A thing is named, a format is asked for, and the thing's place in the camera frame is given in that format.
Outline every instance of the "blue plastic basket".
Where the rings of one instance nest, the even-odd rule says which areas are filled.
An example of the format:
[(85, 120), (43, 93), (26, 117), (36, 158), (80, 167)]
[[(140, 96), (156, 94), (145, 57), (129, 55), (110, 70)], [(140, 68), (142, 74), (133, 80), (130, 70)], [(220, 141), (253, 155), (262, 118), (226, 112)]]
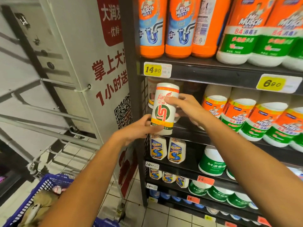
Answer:
[[(22, 219), (24, 213), (28, 209), (29, 206), (33, 204), (33, 198), (41, 190), (51, 190), (54, 186), (61, 186), (62, 188), (67, 188), (74, 180), (70, 179), (66, 175), (63, 174), (47, 174), (45, 175), (38, 185), (32, 190), (31, 194), (27, 197), (27, 199), (22, 203), (22, 205), (17, 209), (17, 211), (7, 220), (3, 227), (9, 227), (15, 222), (19, 222)], [(101, 220), (100, 218), (96, 218), (93, 227), (119, 227), (119, 224), (115, 221), (111, 221), (110, 219)]]

